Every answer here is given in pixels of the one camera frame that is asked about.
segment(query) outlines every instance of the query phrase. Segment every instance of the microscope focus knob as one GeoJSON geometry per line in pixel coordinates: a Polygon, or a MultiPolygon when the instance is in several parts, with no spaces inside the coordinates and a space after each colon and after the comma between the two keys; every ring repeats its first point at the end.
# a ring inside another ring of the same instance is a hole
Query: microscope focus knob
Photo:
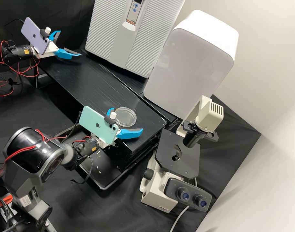
{"type": "Polygon", "coordinates": [[[154,175],[154,170],[152,169],[145,169],[144,173],[143,173],[143,178],[151,180],[153,178],[154,175]]]}

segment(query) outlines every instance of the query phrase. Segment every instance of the black cloth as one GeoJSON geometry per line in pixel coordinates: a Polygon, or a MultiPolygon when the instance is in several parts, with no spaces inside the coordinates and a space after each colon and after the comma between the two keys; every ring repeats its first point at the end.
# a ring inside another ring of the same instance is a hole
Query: black cloth
{"type": "MultiPolygon", "coordinates": [[[[0,100],[0,161],[4,160],[1,151],[7,140],[23,126],[54,135],[73,125],[49,96],[45,89],[24,86],[22,95],[11,95],[0,100]]],[[[217,132],[220,137],[218,143],[207,140],[200,142],[200,174],[197,178],[198,185],[216,198],[260,137],[254,128],[226,106],[224,120],[217,132]]],[[[104,192],[99,191],[91,181],[84,185],[71,183],[71,179],[82,178],[76,171],[57,168],[44,184],[42,192],[43,200],[53,207],[49,219],[56,230],[169,231],[184,206],[178,204],[171,213],[166,214],[140,202],[142,194],[139,185],[148,158],[104,192]]],[[[204,212],[188,209],[174,231],[196,231],[205,215],[204,212]]]]}

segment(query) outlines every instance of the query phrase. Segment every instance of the black backdrop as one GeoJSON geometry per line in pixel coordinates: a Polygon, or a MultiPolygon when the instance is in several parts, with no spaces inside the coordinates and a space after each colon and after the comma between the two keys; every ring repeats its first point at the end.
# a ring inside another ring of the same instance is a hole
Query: black backdrop
{"type": "MultiPolygon", "coordinates": [[[[88,33],[94,0],[0,0],[0,40],[14,40],[17,45],[27,44],[21,34],[18,20],[30,17],[39,28],[61,30],[57,41],[60,48],[80,48],[88,33]]],[[[0,72],[8,68],[0,66],[0,72]]]]}

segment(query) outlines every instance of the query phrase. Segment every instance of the smartphone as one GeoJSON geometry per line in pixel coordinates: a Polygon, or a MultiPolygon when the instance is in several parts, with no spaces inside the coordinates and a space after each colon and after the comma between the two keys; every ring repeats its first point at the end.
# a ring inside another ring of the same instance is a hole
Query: smartphone
{"type": "Polygon", "coordinates": [[[31,18],[27,17],[25,19],[21,32],[36,49],[36,51],[43,55],[50,43],[50,40],[42,37],[40,34],[40,28],[38,28],[31,18]]]}
{"type": "Polygon", "coordinates": [[[119,129],[118,125],[108,124],[104,116],[88,106],[84,106],[79,123],[109,145],[113,144],[119,129]]]}

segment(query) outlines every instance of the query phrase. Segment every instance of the sticker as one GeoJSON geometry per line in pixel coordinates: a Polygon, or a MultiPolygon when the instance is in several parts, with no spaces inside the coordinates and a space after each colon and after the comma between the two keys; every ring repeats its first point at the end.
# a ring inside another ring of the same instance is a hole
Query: sticker
{"type": "Polygon", "coordinates": [[[26,207],[26,206],[28,206],[28,205],[31,204],[31,201],[30,201],[30,198],[29,198],[28,195],[20,198],[19,201],[21,202],[21,204],[22,204],[23,207],[26,207]]]}
{"type": "Polygon", "coordinates": [[[170,212],[170,210],[168,210],[168,209],[166,209],[164,207],[161,207],[161,206],[158,206],[158,209],[160,209],[163,212],[170,212]]]}

